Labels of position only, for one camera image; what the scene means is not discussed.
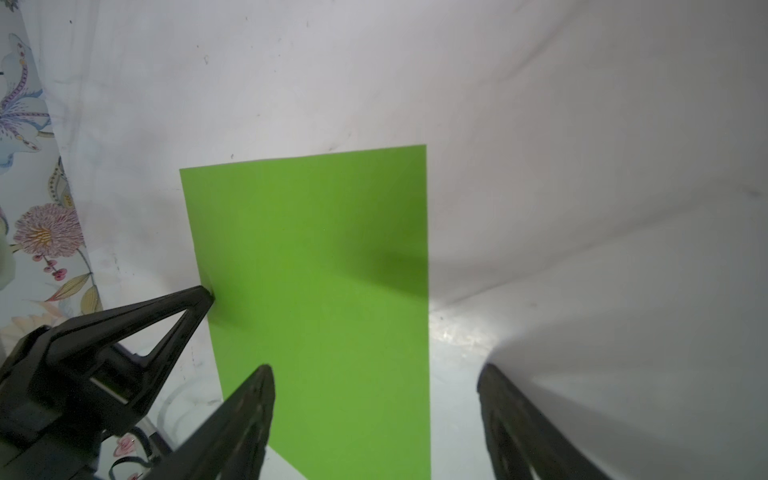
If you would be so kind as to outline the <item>green square paper sheet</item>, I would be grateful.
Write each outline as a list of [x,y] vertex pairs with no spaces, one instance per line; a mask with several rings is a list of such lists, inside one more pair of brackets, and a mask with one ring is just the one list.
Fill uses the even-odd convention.
[[221,389],[275,377],[270,447],[308,479],[427,479],[427,150],[187,168]]

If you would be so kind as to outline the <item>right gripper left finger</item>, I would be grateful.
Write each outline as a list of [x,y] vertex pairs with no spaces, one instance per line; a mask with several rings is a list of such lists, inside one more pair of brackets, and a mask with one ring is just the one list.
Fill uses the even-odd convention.
[[266,457],[276,387],[259,366],[149,479],[258,479]]

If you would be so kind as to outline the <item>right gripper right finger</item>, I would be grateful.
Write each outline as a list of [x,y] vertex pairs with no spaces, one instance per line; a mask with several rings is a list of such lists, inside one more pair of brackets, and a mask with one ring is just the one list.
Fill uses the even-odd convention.
[[494,364],[477,384],[486,447],[497,479],[606,479]]

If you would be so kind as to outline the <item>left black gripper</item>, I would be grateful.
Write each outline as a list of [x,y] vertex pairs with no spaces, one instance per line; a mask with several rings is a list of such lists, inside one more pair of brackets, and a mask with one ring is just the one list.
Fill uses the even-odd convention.
[[[102,443],[133,433],[214,302],[196,286],[67,321],[27,338],[1,368],[1,476],[91,479]],[[174,315],[150,353],[121,345]]]

